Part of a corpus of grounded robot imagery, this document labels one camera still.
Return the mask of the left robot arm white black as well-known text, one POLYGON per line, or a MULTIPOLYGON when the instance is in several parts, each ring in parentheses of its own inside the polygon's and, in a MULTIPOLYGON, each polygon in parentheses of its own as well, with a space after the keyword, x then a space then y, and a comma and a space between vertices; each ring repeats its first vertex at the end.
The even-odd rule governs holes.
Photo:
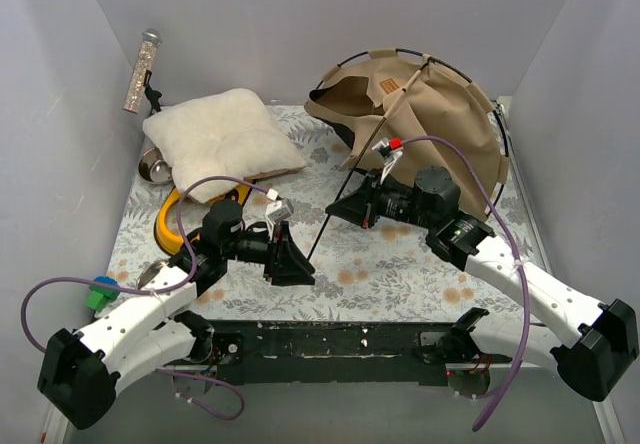
POLYGON ((279 198, 265 219, 244 227, 243 208, 213 204, 191 250, 182 249, 136 294, 95 322, 61 329, 44 351, 38 390, 77 429, 96 424, 127 387, 177 360, 200 364, 214 328, 188 305, 214 286, 232 261, 260 264, 275 286, 312 285, 315 269, 293 241, 293 206, 279 198))

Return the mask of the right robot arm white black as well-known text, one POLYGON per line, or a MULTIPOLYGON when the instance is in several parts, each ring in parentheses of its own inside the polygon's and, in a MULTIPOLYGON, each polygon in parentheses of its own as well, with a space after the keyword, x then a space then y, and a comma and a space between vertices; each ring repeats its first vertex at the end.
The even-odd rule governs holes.
POLYGON ((426 229, 437 257, 500 290, 550 330, 527 361, 549 365, 576 393, 603 401, 639 356, 634 309, 621 299, 604 303, 582 294, 515 257, 491 227, 460 209, 460 194, 444 167, 419 171, 412 186, 393 184, 377 170, 326 212, 363 229, 381 217, 426 229))

